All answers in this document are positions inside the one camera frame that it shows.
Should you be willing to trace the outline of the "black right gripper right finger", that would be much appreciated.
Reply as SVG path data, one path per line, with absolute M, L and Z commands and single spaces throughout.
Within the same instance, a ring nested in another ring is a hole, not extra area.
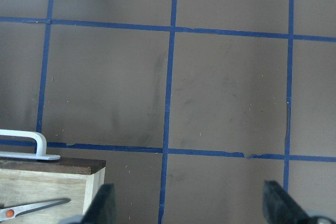
M 262 189 L 263 215 L 267 223 L 307 223 L 309 215 L 274 180 L 266 180 Z

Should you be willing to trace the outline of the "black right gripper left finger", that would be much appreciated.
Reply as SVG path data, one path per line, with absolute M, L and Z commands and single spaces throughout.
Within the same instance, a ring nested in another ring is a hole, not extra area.
M 114 184 L 100 186 L 81 223 L 111 224 L 116 221 L 116 197 Z

